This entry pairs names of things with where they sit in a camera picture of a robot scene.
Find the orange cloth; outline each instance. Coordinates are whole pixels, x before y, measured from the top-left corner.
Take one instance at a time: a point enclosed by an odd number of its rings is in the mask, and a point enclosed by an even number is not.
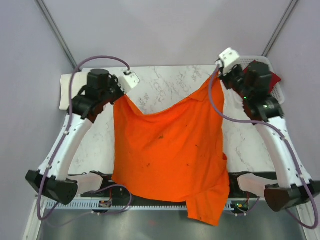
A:
[[[209,80],[171,108],[144,115],[125,95],[114,104],[113,180],[136,196],[186,201],[188,217],[217,226],[229,195],[222,118]],[[215,79],[218,109],[224,94]]]

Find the wall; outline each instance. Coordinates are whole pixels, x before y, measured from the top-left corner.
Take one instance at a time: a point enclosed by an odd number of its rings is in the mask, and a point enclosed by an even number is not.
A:
[[[261,55],[290,0],[43,0],[76,62],[212,65],[232,47]],[[86,66],[119,67],[115,61]]]
[[[0,239],[22,238],[35,191],[25,181],[60,131],[60,75],[72,68],[37,5],[0,8]]]
[[[290,136],[304,166],[320,180],[320,1],[302,0],[268,58],[282,78]],[[317,199],[320,210],[320,199]]]

